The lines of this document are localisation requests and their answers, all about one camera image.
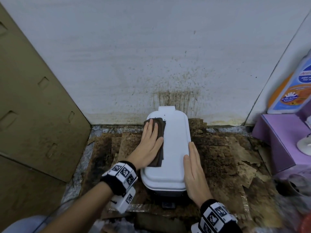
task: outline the white container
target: white container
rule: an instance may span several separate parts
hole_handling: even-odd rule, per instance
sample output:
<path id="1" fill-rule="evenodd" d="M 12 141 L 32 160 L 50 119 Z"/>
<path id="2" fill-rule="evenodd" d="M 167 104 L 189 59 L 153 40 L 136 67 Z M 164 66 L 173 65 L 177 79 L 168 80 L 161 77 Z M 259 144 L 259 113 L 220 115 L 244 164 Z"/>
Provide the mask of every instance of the white container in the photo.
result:
<path id="1" fill-rule="evenodd" d="M 175 106 L 160 106 L 147 119 L 162 118 L 164 130 L 163 157 L 161 167 L 146 167 L 141 170 L 145 186 L 161 196 L 178 197 L 186 190 L 184 182 L 184 155 L 189 155 L 191 141 L 188 117 Z"/>

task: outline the bottle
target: bottle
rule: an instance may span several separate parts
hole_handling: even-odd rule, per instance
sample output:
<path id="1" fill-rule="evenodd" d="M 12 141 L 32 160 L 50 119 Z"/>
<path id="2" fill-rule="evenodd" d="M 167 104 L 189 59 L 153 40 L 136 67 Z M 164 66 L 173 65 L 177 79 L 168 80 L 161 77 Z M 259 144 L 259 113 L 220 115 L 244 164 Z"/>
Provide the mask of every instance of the bottle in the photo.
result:
<path id="1" fill-rule="evenodd" d="M 296 113 L 311 99 L 311 50 L 271 96 L 268 114 Z"/>

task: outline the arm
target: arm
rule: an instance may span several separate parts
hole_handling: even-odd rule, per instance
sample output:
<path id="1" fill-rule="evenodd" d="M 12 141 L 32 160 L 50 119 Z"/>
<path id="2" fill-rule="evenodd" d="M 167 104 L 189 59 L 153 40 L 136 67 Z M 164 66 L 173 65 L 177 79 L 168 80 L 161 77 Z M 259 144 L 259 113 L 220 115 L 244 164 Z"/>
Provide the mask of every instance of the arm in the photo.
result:
<path id="1" fill-rule="evenodd" d="M 148 166 L 163 143 L 163 137 L 157 139 L 157 124 L 155 124 L 153 131 L 152 124 L 152 119 L 146 123 L 140 144 L 127 158 L 127 161 L 131 162 L 136 170 Z M 113 195 L 108 184 L 105 182 L 98 183 L 51 222 L 41 233 L 88 232 Z"/>
<path id="2" fill-rule="evenodd" d="M 242 233 L 227 209 L 213 198 L 201 166 L 200 155 L 193 142 L 189 143 L 189 155 L 184 156 L 184 170 L 188 196 L 200 208 L 202 218 L 199 225 L 206 224 L 206 228 L 210 228 L 212 232 L 212 228 L 218 227 L 219 233 Z M 213 226 L 208 219 L 218 224 Z M 208 232 L 208 229 L 205 231 L 203 228 L 201 227 L 201 232 Z"/>

